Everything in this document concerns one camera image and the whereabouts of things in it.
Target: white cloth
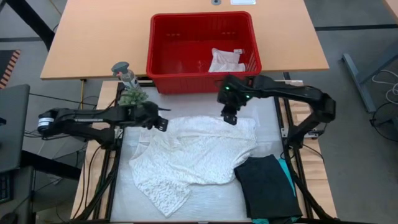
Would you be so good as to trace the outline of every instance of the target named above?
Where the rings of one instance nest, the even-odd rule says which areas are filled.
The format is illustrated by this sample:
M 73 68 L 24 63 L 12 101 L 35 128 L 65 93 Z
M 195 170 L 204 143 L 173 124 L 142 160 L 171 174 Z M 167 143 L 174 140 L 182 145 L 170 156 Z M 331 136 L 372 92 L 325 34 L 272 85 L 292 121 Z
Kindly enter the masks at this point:
M 211 50 L 213 60 L 209 72 L 244 72 L 246 68 L 243 63 L 239 63 L 240 54 L 226 52 L 213 48 Z
M 256 146 L 255 121 L 232 126 L 209 116 L 175 118 L 165 133 L 153 130 L 129 161 L 136 187 L 166 217 L 187 200 L 191 184 L 225 184 Z

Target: green plant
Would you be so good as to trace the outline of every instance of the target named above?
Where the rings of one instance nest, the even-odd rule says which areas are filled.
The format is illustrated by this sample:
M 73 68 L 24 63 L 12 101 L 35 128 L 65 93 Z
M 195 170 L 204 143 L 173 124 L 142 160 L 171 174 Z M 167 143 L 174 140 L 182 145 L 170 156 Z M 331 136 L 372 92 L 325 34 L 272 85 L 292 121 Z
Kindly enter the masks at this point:
M 118 104 L 121 106 L 140 105 L 146 99 L 148 99 L 148 94 L 141 89 L 127 89 L 121 93 Z

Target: white surface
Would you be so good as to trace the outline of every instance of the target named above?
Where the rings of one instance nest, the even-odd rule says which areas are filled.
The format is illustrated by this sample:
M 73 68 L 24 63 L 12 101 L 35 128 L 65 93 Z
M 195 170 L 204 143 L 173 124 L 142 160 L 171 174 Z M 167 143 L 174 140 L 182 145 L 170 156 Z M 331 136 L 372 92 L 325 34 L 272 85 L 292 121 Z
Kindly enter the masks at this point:
M 242 49 L 235 49 L 234 52 L 241 52 Z M 240 54 L 234 52 L 226 52 L 213 48 L 213 60 L 209 68 L 209 72 L 244 72 L 245 66 L 239 63 Z
M 255 125 L 250 118 L 232 126 L 221 117 L 186 116 L 169 120 L 166 132 L 143 131 L 129 162 L 134 184 L 169 217 L 189 198 L 189 186 L 235 179 L 233 169 L 256 146 Z
M 149 100 L 162 108 L 162 116 L 171 119 L 181 116 L 219 116 L 223 105 L 216 102 L 216 94 L 159 95 L 155 88 L 144 88 Z M 252 99 L 238 112 L 239 118 L 256 121 L 257 147 L 252 156 L 274 154 L 279 158 L 282 145 L 273 98 Z M 185 204 L 173 215 L 165 218 L 150 200 L 134 185 L 129 159 L 135 152 L 141 128 L 127 128 L 121 152 L 111 221 L 244 221 L 246 206 L 239 181 L 224 185 L 192 185 Z
M 231 0 L 231 4 L 236 5 L 247 5 L 247 4 L 255 4 L 256 0 Z

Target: black cloth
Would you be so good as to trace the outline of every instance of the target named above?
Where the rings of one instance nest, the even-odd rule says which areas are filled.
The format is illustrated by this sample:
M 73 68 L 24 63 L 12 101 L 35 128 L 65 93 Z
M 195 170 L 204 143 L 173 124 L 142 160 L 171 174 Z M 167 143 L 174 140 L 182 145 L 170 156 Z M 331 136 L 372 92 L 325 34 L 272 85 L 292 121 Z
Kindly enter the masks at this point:
M 275 156 L 249 157 L 234 172 L 242 185 L 248 218 L 302 216 L 289 180 Z

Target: red plastic basket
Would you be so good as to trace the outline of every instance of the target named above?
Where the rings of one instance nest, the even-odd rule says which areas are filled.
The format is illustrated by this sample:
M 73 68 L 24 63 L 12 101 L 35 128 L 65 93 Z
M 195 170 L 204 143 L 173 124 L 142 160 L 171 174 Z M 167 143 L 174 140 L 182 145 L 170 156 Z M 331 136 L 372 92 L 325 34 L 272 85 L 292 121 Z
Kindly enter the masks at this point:
M 209 73 L 211 49 L 233 52 L 245 72 Z M 162 94 L 218 91 L 227 74 L 257 75 L 261 61 L 251 16 L 247 12 L 156 14 L 150 25 L 147 75 Z

